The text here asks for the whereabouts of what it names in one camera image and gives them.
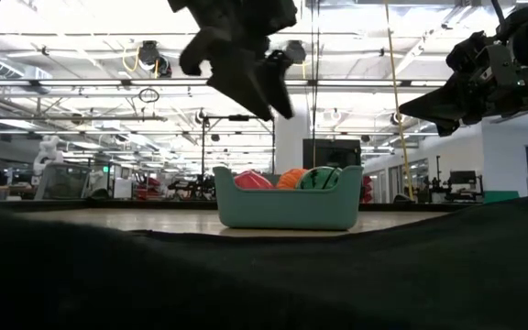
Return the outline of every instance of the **ceiling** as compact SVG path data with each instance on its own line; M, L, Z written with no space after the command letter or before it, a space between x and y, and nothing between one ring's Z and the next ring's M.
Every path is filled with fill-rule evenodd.
M382 1L375 1L373 4L371 1L356 1L357 5L350 3L354 1L323 1L317 15L311 13L306 3L295 2L302 9L298 14L299 23L270 36L272 48L281 49L289 40L299 40L308 52L304 67L292 66L287 72L287 80L317 78L346 81L341 82L344 88L340 90L320 89L317 95L316 128L318 132L327 133L319 133L320 138L335 137L336 134L333 133L344 131L355 133L393 130L391 113L396 104L391 87L361 90L355 86L348 87L347 84L349 80L392 79L385 7ZM458 42L475 31L486 30L493 33L498 21L491 6L470 6L468 3L470 2L424 0L392 2L390 26L397 80L444 81L451 74L446 67L446 54ZM515 5L510 1L502 3L507 14ZM190 13L184 9L173 14L167 0L2 0L0 60L12 66L40 68L49 73L52 79L151 79L151 72L144 71L139 66L133 71L131 69L135 66L136 49L141 42L156 40L160 52L171 62L172 78L184 79L187 77L178 66L178 56L197 30ZM316 58L314 54L317 51L318 62L312 60ZM209 64L204 62L202 69L202 78L208 78ZM190 87L184 86L172 87L164 93L160 90L161 98L153 104L144 104L135 97L139 90L141 88L122 88L118 91L115 87L87 87L78 90L55 87L48 94L42 95L22 93L17 88L0 87L0 98L11 103L8 105L17 105L15 109L14 106L0 104L0 115L39 114L58 118L82 114L113 116L115 119L122 117L118 122L105 124L124 131L169 132L164 135L146 135L146 144L132 141L134 145L141 146L135 147L134 151L149 150L147 144L162 150L162 154L152 155L152 161L170 160L164 158L165 152L177 151L181 155L186 153L187 157L182 157L177 165L181 171L196 171L196 165L190 164L193 164L193 158L201 155L201 125L195 121L200 109L208 116L249 115L241 106L209 87L193 87L192 93ZM294 107L307 108L313 102L310 92L304 87L291 89ZM399 101L410 101L425 92L424 88L405 90ZM83 97L79 95L81 93L98 95ZM161 120L132 120L134 116L158 116ZM429 126L414 122L411 118L405 120L410 131L433 131ZM84 121L74 124L66 120L58 123L48 120L33 123L68 131L100 129L99 122ZM222 133L217 142L207 136L206 145L213 151L209 154L210 162L225 160L226 164L233 164L238 168L264 168L270 165L272 136L269 131L272 130L272 123L222 120L210 129L211 133L249 133ZM94 139L101 145L111 147L109 149L113 151L127 147L108 136L91 137L87 140L91 142ZM385 142L389 142L388 137L374 137L369 144L381 146ZM244 153L247 151L244 149L249 149L250 161L247 161L248 156Z

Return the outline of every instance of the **orange ball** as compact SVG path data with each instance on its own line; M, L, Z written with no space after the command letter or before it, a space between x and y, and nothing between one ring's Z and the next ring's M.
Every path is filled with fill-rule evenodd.
M294 189L296 187L297 183L305 174L307 170L305 169L292 169L286 171L284 174L280 176L279 182L276 185L276 188L278 189Z

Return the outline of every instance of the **yellow cable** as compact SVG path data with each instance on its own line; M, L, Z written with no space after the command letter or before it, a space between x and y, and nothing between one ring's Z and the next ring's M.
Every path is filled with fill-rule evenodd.
M124 63L124 68L126 68L126 70L128 70L129 72L134 72L138 68L139 47L136 49L136 64L134 64L134 69L132 69L129 66L127 66L127 63L126 63L126 52L127 52L127 49L124 48L124 55L121 57L121 61L122 61L122 63Z
M413 180L411 180L411 173L409 172L409 159L407 157L407 144L404 141L404 130L402 129L401 109L399 109L399 89L396 84L396 68L394 67L394 49L392 46L391 34L391 12L389 10L389 0L384 0L384 7L386 8L386 24L388 25L389 46L390 46L390 66L392 68L392 85L394 86L394 104L396 105L396 118L399 122L399 136L402 143L402 155L404 157L404 170L407 173L407 184L409 185L409 197L413 198Z

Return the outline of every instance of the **teal basket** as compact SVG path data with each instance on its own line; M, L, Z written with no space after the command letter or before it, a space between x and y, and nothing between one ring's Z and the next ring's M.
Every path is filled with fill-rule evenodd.
M231 228L348 230L358 220L362 168L346 167L326 190L244 190L214 168L219 219Z

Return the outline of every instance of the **white wall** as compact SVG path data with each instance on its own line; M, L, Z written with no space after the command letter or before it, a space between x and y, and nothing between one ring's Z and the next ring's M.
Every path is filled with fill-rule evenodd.
M395 155L381 156L369 159L364 166L365 173L386 170L387 182L390 182L388 169L404 163L402 150L397 149ZM484 154L482 148L481 125L459 128L451 137L428 137L421 141L419 148L408 149L409 162L428 159L429 177L437 176L436 157L439 160L441 180L449 178L450 171L476 171L482 174ZM388 200L393 196L387 193Z
M528 115L501 124L483 121L484 187L528 195Z
M0 140L0 159L33 163L38 155L39 140L14 139L12 142Z

